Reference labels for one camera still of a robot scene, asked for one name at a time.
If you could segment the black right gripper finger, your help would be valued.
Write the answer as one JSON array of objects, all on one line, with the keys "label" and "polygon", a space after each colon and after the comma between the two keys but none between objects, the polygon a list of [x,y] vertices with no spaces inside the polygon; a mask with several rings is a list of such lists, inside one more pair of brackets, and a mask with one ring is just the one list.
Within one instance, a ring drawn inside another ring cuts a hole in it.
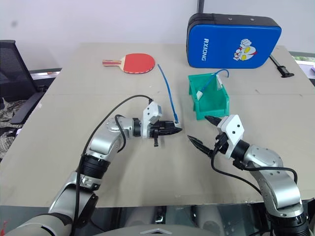
[{"label": "black right gripper finger", "polygon": [[202,153],[206,154],[207,156],[212,156],[213,150],[209,149],[208,147],[206,147],[205,145],[203,145],[202,141],[200,141],[199,139],[197,139],[196,137],[187,135],[188,139],[190,140],[190,142]]},{"label": "black right gripper finger", "polygon": [[221,118],[214,117],[214,116],[205,116],[205,119],[214,126],[218,126],[218,124],[222,121]]}]

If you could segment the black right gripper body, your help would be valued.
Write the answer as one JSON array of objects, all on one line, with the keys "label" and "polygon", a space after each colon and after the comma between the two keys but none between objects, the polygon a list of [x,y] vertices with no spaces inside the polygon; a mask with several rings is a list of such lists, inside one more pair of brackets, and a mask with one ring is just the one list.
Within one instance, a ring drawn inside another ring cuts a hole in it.
[{"label": "black right gripper body", "polygon": [[214,149],[211,149],[208,153],[208,157],[215,157],[218,152],[223,154],[226,153],[228,148],[228,136],[226,133],[220,133],[216,136],[216,142],[214,145]]}]

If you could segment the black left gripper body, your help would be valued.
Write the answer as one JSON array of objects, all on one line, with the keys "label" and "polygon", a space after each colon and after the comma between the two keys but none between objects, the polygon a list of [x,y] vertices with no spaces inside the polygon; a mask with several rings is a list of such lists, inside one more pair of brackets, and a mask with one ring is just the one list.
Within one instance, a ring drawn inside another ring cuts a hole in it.
[{"label": "black left gripper body", "polygon": [[158,137],[167,136],[170,134],[170,121],[157,121],[150,125],[149,138],[153,138],[154,147],[158,147]]}]

